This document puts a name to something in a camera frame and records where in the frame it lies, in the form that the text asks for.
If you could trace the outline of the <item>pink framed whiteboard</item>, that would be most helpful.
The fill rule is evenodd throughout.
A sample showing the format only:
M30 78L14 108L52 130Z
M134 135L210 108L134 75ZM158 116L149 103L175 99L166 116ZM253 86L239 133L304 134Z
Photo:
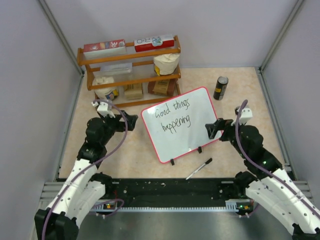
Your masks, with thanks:
M223 133L209 138L205 125L218 117L204 86L145 108L141 117L163 164L217 141Z

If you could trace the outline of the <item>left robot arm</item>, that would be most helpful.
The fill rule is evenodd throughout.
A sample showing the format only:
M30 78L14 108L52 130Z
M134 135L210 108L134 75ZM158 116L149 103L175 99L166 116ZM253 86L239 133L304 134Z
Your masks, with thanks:
M90 119L86 124L85 140L71 173L61 190L46 209L34 216L39 240L75 240L86 215L100 198L109 198L114 191L111 177L98 172L101 162L110 156L106 144L116 132L133 131L137 115L124 110L115 116Z

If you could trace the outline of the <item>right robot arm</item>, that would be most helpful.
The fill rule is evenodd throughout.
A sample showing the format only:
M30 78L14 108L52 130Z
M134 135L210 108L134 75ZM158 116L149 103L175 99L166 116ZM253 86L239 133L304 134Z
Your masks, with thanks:
M230 142L243 158L247 171L234 178L233 192L248 197L277 219L294 240L320 238L320 211L296 186L283 165L263 146L263 136L252 125L236 125L219 118L205 125L209 139Z

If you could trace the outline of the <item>right black board stand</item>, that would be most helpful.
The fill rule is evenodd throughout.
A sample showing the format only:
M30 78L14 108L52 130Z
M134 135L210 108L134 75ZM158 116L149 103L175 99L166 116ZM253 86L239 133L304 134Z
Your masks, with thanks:
M199 146L199 147L197 148L197 151L198 151L199 154L201 154L201 153L202 153L202 147Z

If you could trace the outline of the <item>small tan box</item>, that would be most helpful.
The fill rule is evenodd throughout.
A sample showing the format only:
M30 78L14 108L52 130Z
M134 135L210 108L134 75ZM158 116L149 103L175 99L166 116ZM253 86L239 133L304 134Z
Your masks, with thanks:
M143 86L141 83L128 84L123 87L124 96L127 100L141 99L143 97Z

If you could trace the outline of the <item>white bag bottom shelf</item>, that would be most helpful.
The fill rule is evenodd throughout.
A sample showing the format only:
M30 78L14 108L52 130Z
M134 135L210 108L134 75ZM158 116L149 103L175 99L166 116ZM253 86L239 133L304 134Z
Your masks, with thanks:
M93 80L92 85L100 86L105 84L111 84L114 82L115 80L112 76L99 76ZM97 88L97 89L94 89L94 92L99 99L105 99L105 100L111 100L111 101L116 99L119 96L119 91L116 86Z

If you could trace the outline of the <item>white bag shelf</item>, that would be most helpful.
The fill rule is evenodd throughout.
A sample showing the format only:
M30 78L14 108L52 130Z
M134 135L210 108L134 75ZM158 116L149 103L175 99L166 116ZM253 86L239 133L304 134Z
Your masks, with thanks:
M179 60L179 53L168 53L155 56L153 58L154 71L158 76L171 75L177 68Z
M93 80L92 85L100 86L105 84L111 84L114 82L115 80L112 76L99 76ZM116 86L97 88L97 89L94 89L94 92L99 99L105 99L105 100L111 100L111 101L116 99L119 96L119 91Z

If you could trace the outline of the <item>black drink can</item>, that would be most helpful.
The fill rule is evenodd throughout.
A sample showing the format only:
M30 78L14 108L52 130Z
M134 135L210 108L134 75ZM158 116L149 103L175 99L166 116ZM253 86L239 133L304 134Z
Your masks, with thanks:
M228 85L229 79L225 76L220 76L217 79L215 90L213 93L213 98L215 100L222 100Z

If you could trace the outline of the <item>brown cardboard box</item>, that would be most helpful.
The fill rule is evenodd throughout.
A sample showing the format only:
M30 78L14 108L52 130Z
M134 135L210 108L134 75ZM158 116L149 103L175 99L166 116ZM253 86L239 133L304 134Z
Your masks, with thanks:
M151 81L148 83L147 90L149 94L168 96L174 95L177 79L166 79Z

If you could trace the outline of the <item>clear plastic container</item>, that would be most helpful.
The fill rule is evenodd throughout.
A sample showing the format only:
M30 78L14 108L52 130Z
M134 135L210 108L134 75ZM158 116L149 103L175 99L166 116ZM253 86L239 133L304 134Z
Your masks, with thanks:
M133 71L132 63L118 63L118 64L111 64L105 65L100 68L100 75L101 76L117 76L117 75L124 75L130 74Z

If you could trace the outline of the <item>wooden three-tier shelf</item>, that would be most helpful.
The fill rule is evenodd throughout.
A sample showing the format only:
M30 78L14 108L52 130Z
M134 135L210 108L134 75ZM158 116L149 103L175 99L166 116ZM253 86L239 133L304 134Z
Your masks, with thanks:
M177 35L173 37L174 46L169 48L160 48L150 51L135 52L134 43L127 42L125 44L128 53L114 56L107 56L102 58L86 59L84 50L79 48L77 50L77 63L84 66L86 69L86 87L89 91L94 91L101 88L118 87L119 96L114 101L115 105L120 108L133 107L146 104L156 104L170 99L169 96L155 95L148 93L148 83L158 82L163 80L175 80L173 95L180 95L179 79L181 78L180 67L177 66L174 72L170 75L156 75L154 70L153 57L164 54L181 53L181 45ZM99 72L102 66L115 64L132 64L133 77L115 78L114 83L103 84L101 86L93 85L94 73ZM130 84L142 84L143 97L140 99L127 100L124 94L124 86Z

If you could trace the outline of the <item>white bag middle shelf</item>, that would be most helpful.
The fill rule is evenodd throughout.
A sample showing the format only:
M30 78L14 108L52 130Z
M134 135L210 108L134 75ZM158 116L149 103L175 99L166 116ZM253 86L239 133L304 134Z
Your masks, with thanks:
M153 58L154 71L158 76L171 75L177 68L179 60L179 53L168 53L155 56Z

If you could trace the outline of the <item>red white box right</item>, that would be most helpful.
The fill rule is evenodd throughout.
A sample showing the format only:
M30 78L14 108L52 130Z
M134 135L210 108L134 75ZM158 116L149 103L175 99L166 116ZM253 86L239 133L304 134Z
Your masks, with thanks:
M134 41L134 49L136 52L170 48L170 47L173 47L174 45L175 45L175 40L172 34L145 37L145 38L140 38Z

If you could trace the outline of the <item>red toothpaste box left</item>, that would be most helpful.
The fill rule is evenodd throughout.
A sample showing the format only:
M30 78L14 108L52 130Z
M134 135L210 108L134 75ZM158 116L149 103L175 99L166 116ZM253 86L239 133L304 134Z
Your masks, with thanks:
M98 59L127 53L124 39L85 44L83 54L87 59Z

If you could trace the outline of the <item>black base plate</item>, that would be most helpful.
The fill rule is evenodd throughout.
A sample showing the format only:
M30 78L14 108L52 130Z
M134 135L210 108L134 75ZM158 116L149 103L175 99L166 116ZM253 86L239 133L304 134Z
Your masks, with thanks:
M122 199L125 208L196 208L249 198L230 178L113 178L102 199Z

